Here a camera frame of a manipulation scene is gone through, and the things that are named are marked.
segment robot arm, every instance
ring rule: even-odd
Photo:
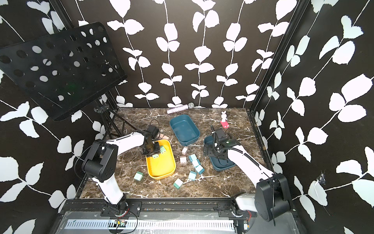
[[[212,128],[213,144],[204,146],[204,153],[219,159],[229,159],[248,176],[256,186],[255,196],[243,194],[235,198],[236,213],[243,210],[258,212],[266,221],[271,221],[289,211],[291,194],[284,175],[276,174],[259,164],[244,147],[231,139],[223,129]]]
[[[97,140],[91,146],[82,164],[82,170],[97,183],[107,202],[116,206],[124,196],[114,177],[117,156],[138,146],[142,147],[144,155],[153,155],[159,152],[158,142],[153,143],[158,133],[158,128],[149,125],[145,131],[139,130],[105,142]]]

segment plastic container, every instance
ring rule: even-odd
[[[147,170],[150,177],[159,180],[171,176],[176,168],[170,142],[165,139],[156,141],[164,146],[166,152],[159,154],[158,158],[147,157]]]
[[[213,144],[213,136],[207,136],[204,139],[204,144],[212,145]],[[215,158],[215,157],[209,157],[209,159],[212,163],[213,169],[216,170],[216,171],[224,171],[224,170],[227,170],[229,168],[232,168],[232,167],[236,166],[236,164],[233,161],[231,161],[230,159],[229,159],[229,163],[227,163],[226,160],[218,159],[218,158]]]
[[[171,129],[183,146],[188,146],[200,136],[200,131],[188,115],[179,115],[170,120]]]

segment dark blue tray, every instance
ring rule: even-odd
[[[200,136],[200,131],[188,115],[179,115],[170,120],[171,129],[183,146],[188,146]]]
[[[204,144],[212,145],[213,144],[213,136],[207,136],[204,139]],[[229,159],[228,163],[227,163],[226,160],[218,159],[218,158],[215,158],[215,157],[209,157],[209,159],[212,163],[213,169],[216,170],[216,171],[224,171],[224,170],[232,168],[236,165],[230,159]]]

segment pink block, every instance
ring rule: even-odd
[[[221,121],[221,124],[222,124],[222,127],[223,127],[223,128],[228,128],[228,127],[230,127],[230,125],[229,125],[228,122],[222,122],[222,121]]]

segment wall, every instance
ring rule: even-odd
[[[0,0],[0,47],[59,30],[49,2]],[[0,70],[0,233],[49,232],[78,189],[75,157],[101,134],[96,115],[91,106],[54,122]]]
[[[296,0],[81,0],[73,24],[102,22],[128,82],[121,107],[249,107]]]
[[[373,10],[311,1],[255,108],[309,233],[374,228]]]

